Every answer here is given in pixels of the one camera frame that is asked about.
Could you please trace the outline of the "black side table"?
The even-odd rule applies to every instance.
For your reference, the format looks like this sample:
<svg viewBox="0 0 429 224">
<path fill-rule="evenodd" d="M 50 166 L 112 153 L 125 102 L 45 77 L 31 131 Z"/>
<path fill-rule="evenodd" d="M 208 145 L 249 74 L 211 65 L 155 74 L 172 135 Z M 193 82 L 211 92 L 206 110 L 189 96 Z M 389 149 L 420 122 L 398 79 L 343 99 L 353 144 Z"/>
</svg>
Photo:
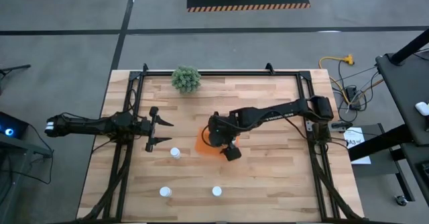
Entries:
<svg viewBox="0 0 429 224">
<path fill-rule="evenodd" d="M 414 141 L 428 146 L 428 124 L 415 104 L 429 102 L 429 60 L 411 55 L 400 66 L 392 64 L 388 56 L 378 56 L 375 61 Z"/>
</svg>

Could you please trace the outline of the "white paper sheet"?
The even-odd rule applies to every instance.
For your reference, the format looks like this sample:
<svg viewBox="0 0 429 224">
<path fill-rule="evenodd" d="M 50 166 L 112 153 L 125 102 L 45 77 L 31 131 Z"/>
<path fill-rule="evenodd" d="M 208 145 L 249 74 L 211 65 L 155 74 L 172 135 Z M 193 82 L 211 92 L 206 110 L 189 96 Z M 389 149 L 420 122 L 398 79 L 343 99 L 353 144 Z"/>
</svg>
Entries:
<svg viewBox="0 0 429 224">
<path fill-rule="evenodd" d="M 344 134 L 344 139 L 347 143 L 347 148 L 351 151 L 351 162 L 352 165 L 370 165 L 371 159 L 369 156 L 363 156 L 362 158 L 356 158 L 359 153 L 359 145 L 365 142 L 365 136 L 361 127 L 350 127 Z"/>
</svg>

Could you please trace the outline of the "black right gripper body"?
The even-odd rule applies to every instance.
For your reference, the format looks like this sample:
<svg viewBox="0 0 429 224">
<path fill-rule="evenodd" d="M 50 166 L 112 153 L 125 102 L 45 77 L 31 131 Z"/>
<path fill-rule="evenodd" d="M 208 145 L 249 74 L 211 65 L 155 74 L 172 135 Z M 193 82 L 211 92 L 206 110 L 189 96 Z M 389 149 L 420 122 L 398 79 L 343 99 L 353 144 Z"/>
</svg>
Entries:
<svg viewBox="0 0 429 224">
<path fill-rule="evenodd" d="M 237 147 L 237 136 L 239 130 L 230 117 L 220 116 L 214 112 L 208 120 L 208 140 L 210 146 L 220 148 L 220 153 L 231 162 L 241 158 L 242 154 Z"/>
</svg>

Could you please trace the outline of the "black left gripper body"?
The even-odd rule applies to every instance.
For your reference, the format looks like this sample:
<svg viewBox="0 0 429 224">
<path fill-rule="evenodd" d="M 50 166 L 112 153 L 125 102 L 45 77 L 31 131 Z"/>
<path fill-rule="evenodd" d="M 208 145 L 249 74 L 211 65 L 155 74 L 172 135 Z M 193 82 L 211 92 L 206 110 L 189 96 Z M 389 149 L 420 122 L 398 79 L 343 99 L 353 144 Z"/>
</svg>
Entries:
<svg viewBox="0 0 429 224">
<path fill-rule="evenodd" d="M 158 115 L 158 107 L 151 107 L 149 110 L 149 116 L 151 119 L 147 117 L 142 117 L 139 126 L 139 135 L 147 136 L 147 143 L 145 145 L 146 152 L 152 152 L 154 148 L 154 133 L 155 133 L 155 124 Z"/>
</svg>

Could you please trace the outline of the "small green potted plant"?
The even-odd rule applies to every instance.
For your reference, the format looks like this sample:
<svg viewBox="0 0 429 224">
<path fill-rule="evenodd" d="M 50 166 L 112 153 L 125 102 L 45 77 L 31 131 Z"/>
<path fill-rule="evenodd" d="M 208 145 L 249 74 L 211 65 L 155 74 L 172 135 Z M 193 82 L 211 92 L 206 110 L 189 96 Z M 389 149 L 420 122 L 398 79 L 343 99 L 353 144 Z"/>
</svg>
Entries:
<svg viewBox="0 0 429 224">
<path fill-rule="evenodd" d="M 180 94 L 190 94 L 198 90 L 201 75 L 196 68 L 179 66 L 172 73 L 172 86 Z"/>
</svg>

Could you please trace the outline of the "black metal pole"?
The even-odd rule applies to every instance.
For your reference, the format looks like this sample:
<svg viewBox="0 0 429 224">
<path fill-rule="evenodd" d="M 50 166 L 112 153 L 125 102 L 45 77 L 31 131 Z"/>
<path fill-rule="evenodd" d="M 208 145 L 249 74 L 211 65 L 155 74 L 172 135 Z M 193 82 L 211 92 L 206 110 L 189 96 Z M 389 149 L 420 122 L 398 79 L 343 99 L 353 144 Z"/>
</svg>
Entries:
<svg viewBox="0 0 429 224">
<path fill-rule="evenodd" d="M 395 54 L 389 57 L 389 60 L 392 64 L 396 66 L 403 65 L 403 61 L 416 53 L 421 47 L 429 43 L 429 28 L 422 32 L 419 36 L 413 39 L 410 43 L 404 46 L 402 49 L 398 50 Z"/>
</svg>

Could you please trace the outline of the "translucent orange plastic basket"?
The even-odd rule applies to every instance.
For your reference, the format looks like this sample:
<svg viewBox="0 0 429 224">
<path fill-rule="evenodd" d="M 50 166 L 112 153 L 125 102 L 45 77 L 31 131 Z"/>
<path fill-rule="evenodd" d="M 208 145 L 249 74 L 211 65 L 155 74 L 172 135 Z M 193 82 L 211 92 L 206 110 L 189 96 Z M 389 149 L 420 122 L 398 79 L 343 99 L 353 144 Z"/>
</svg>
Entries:
<svg viewBox="0 0 429 224">
<path fill-rule="evenodd" d="M 196 139 L 196 143 L 194 145 L 195 151 L 206 157 L 216 157 L 216 158 L 230 158 L 231 160 L 238 159 L 242 156 L 242 153 L 239 149 L 231 150 L 227 152 L 227 155 L 223 152 L 224 149 L 227 148 L 227 145 L 223 144 L 219 147 L 213 147 L 209 142 L 209 133 L 208 126 L 201 127 L 198 130 L 198 135 Z"/>
</svg>

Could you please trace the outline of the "black power strip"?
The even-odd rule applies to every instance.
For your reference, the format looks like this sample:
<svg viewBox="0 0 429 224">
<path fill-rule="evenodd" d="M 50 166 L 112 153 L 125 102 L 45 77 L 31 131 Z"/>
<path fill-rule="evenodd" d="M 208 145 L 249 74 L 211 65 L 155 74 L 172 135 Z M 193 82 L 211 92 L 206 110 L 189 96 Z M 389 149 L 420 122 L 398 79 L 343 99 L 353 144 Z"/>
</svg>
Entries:
<svg viewBox="0 0 429 224">
<path fill-rule="evenodd" d="M 347 108 L 351 110 L 360 111 L 361 104 L 358 98 L 358 91 L 356 87 L 346 87 L 345 93 L 347 100 L 349 101 Z"/>
</svg>

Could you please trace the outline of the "black aluminium table frame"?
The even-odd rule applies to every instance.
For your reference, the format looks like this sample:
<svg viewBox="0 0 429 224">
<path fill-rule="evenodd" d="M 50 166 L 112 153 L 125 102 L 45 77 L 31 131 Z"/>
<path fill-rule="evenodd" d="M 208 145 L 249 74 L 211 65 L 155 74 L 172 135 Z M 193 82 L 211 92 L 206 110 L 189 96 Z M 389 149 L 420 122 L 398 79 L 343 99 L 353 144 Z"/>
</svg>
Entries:
<svg viewBox="0 0 429 224">
<path fill-rule="evenodd" d="M 317 197 L 306 126 L 300 117 L 263 124 L 239 138 L 242 156 L 225 158 L 198 154 L 198 130 L 215 112 L 225 115 L 241 107 L 269 107 L 314 94 L 334 99 L 326 70 L 208 71 L 193 95 L 180 95 L 165 71 L 149 71 L 143 82 L 141 115 L 156 106 L 173 126 L 159 126 L 156 135 L 171 137 L 145 151 L 146 138 L 137 139 L 125 187 L 121 220 L 132 223 L 268 223 L 319 221 L 320 208 L 332 216 L 327 193 Z M 178 148 L 180 159 L 170 150 Z M 171 197 L 159 194 L 172 189 Z M 212 195 L 219 186 L 220 197 Z"/>
</svg>

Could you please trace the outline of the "black computer with blue light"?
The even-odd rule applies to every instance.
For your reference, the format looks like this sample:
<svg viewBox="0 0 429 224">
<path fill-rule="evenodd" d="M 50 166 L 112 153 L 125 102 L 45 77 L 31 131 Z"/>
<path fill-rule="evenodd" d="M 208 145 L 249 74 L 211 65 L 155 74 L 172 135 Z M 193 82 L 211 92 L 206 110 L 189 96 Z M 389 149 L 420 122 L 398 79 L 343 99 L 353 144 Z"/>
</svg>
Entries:
<svg viewBox="0 0 429 224">
<path fill-rule="evenodd" d="M 28 123 L 0 111 L 0 133 L 7 137 L 23 139 Z"/>
</svg>

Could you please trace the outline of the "small white case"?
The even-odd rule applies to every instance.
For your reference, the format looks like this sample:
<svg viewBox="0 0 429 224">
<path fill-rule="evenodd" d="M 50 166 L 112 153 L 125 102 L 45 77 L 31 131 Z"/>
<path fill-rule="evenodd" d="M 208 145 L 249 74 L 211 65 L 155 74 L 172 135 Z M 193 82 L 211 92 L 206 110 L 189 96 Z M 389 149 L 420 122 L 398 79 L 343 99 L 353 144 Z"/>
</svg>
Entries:
<svg viewBox="0 0 429 224">
<path fill-rule="evenodd" d="M 422 116 L 429 116 L 429 103 L 419 102 L 415 104 L 415 108 Z"/>
</svg>

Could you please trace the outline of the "grey metal bracket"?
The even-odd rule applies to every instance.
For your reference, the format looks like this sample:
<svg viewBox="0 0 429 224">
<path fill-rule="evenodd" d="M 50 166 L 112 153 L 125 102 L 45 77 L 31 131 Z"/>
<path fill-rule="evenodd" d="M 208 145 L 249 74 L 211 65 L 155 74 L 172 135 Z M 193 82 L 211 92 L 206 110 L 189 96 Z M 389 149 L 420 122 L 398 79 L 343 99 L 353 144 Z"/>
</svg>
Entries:
<svg viewBox="0 0 429 224">
<path fill-rule="evenodd" d="M 352 126 L 353 126 L 352 123 L 344 122 L 344 121 L 330 122 L 328 124 L 330 131 L 337 131 L 337 132 L 344 132 Z"/>
</svg>

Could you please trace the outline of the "black tripod leg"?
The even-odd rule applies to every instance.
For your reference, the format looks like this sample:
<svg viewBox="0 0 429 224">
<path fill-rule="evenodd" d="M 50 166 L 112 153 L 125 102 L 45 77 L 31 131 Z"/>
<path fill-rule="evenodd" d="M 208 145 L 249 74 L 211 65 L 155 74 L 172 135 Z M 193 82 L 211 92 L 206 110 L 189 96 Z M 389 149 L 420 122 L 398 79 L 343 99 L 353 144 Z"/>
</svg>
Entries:
<svg viewBox="0 0 429 224">
<path fill-rule="evenodd" d="M 21 65 L 21 66 L 10 67 L 10 68 L 0 68 L 0 75 L 2 77 L 5 77 L 10 72 L 12 72 L 14 70 L 21 70 L 21 69 L 26 69 L 26 68 L 30 68 L 30 67 L 31 67 L 31 64 L 25 64 L 25 65 Z"/>
</svg>

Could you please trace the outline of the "grey cart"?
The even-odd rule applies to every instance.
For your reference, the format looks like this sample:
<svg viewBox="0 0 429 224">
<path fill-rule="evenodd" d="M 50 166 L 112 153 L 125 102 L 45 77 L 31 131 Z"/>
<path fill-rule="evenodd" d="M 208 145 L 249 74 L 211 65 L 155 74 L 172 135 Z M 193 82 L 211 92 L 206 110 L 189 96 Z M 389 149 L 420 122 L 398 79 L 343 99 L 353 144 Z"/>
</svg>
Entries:
<svg viewBox="0 0 429 224">
<path fill-rule="evenodd" d="M 0 150 L 5 150 L 4 162 L 0 161 L 0 174 L 5 174 L 6 187 L 0 191 L 0 224 L 12 224 L 25 173 L 34 154 L 51 158 L 52 149 L 29 144 L 21 139 L 0 135 Z"/>
</svg>

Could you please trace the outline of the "black stand base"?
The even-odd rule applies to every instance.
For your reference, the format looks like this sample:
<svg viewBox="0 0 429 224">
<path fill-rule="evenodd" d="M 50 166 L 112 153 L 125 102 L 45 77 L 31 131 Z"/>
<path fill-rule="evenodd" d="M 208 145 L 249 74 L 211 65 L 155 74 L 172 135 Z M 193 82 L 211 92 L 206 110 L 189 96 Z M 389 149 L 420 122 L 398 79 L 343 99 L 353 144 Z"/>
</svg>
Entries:
<svg viewBox="0 0 429 224">
<path fill-rule="evenodd" d="M 360 150 L 356 158 L 369 156 L 371 164 L 356 165 L 353 168 L 355 175 L 373 177 L 393 174 L 402 190 L 401 195 L 404 195 L 408 202 L 414 202 L 415 197 L 400 166 L 400 160 L 406 158 L 401 145 L 414 141 L 408 127 L 403 124 L 389 131 L 384 131 L 382 124 L 378 123 L 364 125 L 361 128 L 365 142 L 359 145 Z"/>
</svg>

